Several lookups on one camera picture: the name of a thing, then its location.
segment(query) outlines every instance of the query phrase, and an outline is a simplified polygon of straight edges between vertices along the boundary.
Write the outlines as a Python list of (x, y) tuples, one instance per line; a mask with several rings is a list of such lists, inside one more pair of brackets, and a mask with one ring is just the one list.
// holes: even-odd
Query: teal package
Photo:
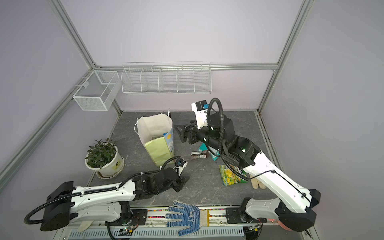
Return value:
[[(216, 155), (220, 155), (216, 149), (211, 148), (211, 147), (209, 147), (209, 149), (210, 149), (212, 152), (214, 152)], [(202, 143), (202, 144), (200, 145), (200, 147), (199, 147), (198, 150), (200, 150), (200, 151), (204, 151), (204, 150), (208, 150), (208, 148), (207, 148), (207, 146), (205, 145), (205, 143)], [(214, 161), (216, 161), (216, 159), (217, 159), (218, 157), (216, 157), (215, 155), (213, 155), (211, 152), (209, 152), (209, 153), (211, 154), (212, 159), (213, 159)]]

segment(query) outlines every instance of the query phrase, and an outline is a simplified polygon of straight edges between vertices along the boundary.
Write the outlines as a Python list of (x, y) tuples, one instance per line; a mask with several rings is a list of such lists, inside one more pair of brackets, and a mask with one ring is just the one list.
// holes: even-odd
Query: shopping bag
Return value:
[(139, 135), (141, 143), (158, 167), (162, 166), (166, 160), (174, 157), (172, 126), (173, 122), (169, 111), (168, 116), (160, 113), (136, 120), (135, 132)]

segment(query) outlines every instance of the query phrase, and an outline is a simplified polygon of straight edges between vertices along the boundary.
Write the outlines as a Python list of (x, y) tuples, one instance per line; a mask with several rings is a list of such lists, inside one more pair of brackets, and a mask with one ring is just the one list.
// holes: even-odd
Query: blue dotted work glove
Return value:
[(167, 222), (167, 227), (186, 227), (177, 232), (178, 236), (184, 236), (199, 231), (200, 227), (209, 225), (208, 210), (200, 210), (194, 205), (173, 201), (166, 214), (166, 219), (178, 220)]

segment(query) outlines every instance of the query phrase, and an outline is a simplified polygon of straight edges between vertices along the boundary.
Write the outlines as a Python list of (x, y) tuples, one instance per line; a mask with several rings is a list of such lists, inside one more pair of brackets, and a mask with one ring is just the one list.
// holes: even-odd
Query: dark stone surface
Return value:
[[(257, 120), (253, 111), (229, 111), (225, 115), (232, 119), (236, 135), (246, 137), (259, 146), (268, 156)], [(119, 153), (123, 156), (126, 166), (123, 171), (113, 179), (93, 178), (90, 186), (98, 186), (122, 182), (131, 174), (149, 170), (156, 170), (149, 154), (141, 144), (139, 136), (133, 130), (136, 119), (142, 116), (152, 116), (157, 112), (124, 112), (118, 121), (112, 136)], [(172, 112), (173, 124), (187, 124), (195, 119), (194, 112)], [(224, 186), (221, 180), (219, 165), (224, 164), (220, 158), (213, 161), (207, 159), (191, 160), (190, 154), (196, 151), (200, 143), (189, 145), (182, 143), (180, 138), (174, 136), (175, 156), (180, 155), (188, 162), (183, 170), (183, 176), (190, 176), (180, 192), (169, 189), (151, 199), (131, 202), (131, 206), (171, 205), (173, 200), (179, 200), (194, 205), (240, 205), (243, 198), (273, 199), (276, 195), (269, 189), (253, 189), (250, 181), (243, 184)]]

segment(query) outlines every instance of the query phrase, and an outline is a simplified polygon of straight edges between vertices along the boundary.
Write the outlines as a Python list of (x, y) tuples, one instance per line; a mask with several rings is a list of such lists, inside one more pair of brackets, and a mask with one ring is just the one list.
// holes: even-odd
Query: white mesh basket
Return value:
[(122, 91), (143, 93), (211, 93), (210, 68), (125, 68)]
[(108, 111), (121, 87), (116, 71), (93, 71), (73, 95), (84, 111)]

